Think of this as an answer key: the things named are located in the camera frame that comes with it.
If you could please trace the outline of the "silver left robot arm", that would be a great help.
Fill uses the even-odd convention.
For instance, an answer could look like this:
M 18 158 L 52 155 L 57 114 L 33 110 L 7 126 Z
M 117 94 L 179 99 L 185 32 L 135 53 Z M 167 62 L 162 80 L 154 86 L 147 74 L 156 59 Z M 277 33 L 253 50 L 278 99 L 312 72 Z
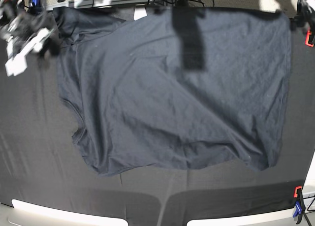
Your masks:
M 304 32 L 315 33 L 315 0 L 297 1 L 297 12 L 290 22 L 290 28 L 302 28 Z

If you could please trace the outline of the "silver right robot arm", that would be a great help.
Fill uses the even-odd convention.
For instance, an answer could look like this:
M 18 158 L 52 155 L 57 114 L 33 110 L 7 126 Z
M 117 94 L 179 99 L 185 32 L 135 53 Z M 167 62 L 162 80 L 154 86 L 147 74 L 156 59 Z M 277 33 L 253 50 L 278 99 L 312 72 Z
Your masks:
M 0 0 L 0 38 L 7 43 L 7 76 L 17 76 L 27 69 L 26 56 L 37 53 L 56 56 L 58 41 L 53 37 L 57 26 L 46 10 L 46 0 Z

